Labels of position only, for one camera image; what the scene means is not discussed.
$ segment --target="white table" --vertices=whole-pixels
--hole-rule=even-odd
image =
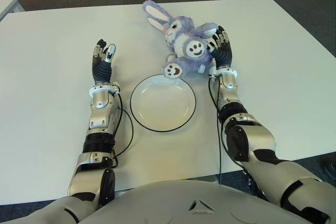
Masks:
[[[163,4],[197,25],[222,24],[234,53],[239,96],[277,140],[277,155],[298,159],[336,149],[336,60],[273,0]],[[13,13],[0,23],[0,204],[65,196],[90,116],[96,42],[117,45],[113,80],[127,111],[135,86],[161,72],[169,53],[141,5]],[[182,128],[157,133],[134,121],[134,143],[116,189],[218,173],[215,109],[207,75],[185,78],[196,111]],[[124,117],[117,152],[130,139]],[[223,172],[237,170],[223,155]]]
[[[24,12],[18,0],[0,0],[0,21],[10,12]]]

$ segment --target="black cable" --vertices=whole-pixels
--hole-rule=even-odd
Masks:
[[[218,134],[218,143],[219,143],[219,184],[222,184],[222,148],[220,146],[220,140],[221,140],[221,135],[222,132],[219,135],[219,126],[218,126],[218,117],[219,117],[219,109],[218,109],[218,102],[219,102],[219,79],[218,79],[218,91],[217,91],[217,102],[216,102],[216,109],[217,109],[217,117],[216,117],[216,121],[217,121],[217,134]]]
[[[113,159],[115,160],[115,165],[111,166],[110,168],[116,168],[119,165],[119,161],[115,155],[116,153],[115,153],[114,148],[112,148],[112,154],[113,154]]]
[[[209,81],[208,81],[209,94],[210,94],[210,96],[211,96],[211,100],[212,100],[212,102],[214,103],[214,106],[215,106],[215,108],[216,108],[216,110],[217,110],[217,113],[219,113],[218,106],[217,106],[217,104],[216,104],[216,102],[215,102],[214,97],[212,96],[212,93],[211,93],[211,89],[210,89],[210,81],[211,81],[211,78],[209,78]]]
[[[120,92],[120,87],[118,85],[112,84],[112,86],[115,86],[118,88],[119,92]]]
[[[126,113],[126,115],[128,116],[128,118],[130,119],[130,122],[131,122],[131,125],[132,125],[132,136],[131,136],[131,140],[130,140],[130,142],[128,143],[128,145],[126,146],[126,148],[125,148],[122,152],[118,153],[115,157],[118,157],[119,155],[121,155],[122,153],[124,153],[124,152],[128,149],[128,147],[130,147],[130,145],[131,145],[131,143],[132,143],[132,141],[133,141],[133,135],[134,135],[133,122],[132,122],[132,119],[131,119],[129,113],[128,113],[126,110],[123,110],[123,111]]]
[[[119,128],[120,121],[121,121],[121,118],[122,118],[122,112],[124,111],[124,109],[123,109],[123,105],[122,105],[121,95],[118,94],[118,97],[119,97],[119,100],[120,100],[120,117],[119,117],[117,126],[115,127],[114,132],[113,132],[113,136],[114,136],[114,137],[116,136],[116,133],[117,133],[117,130],[118,130],[118,128]]]

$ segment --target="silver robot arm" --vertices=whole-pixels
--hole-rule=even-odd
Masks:
[[[276,157],[273,135],[247,112],[237,95],[227,34],[219,26],[213,38],[217,45],[211,42],[207,48],[216,61],[210,69],[211,89],[228,154],[271,203],[312,223],[336,223],[336,189],[297,163]]]
[[[98,41],[93,52],[92,74],[95,86],[90,89],[91,117],[82,154],[68,189],[60,198],[31,215],[8,221],[11,224],[76,224],[114,199],[114,172],[118,159],[114,136],[121,120],[120,86],[111,84],[111,61],[115,45],[104,50],[106,42]],[[121,110],[118,109],[118,97]]]

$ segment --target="purple stuffed rabbit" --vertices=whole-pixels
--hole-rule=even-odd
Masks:
[[[189,72],[204,73],[205,65],[212,61],[206,50],[207,38],[211,38],[217,29],[215,23],[205,23],[195,28],[189,17],[173,18],[154,1],[145,1],[142,8],[147,13],[148,22],[163,31],[168,47],[173,54],[167,57],[163,74],[168,78],[179,78]]]

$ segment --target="white plate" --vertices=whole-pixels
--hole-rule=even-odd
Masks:
[[[131,95],[134,118],[151,131],[178,129],[189,121],[195,108],[192,88],[182,79],[169,79],[163,75],[144,79]]]

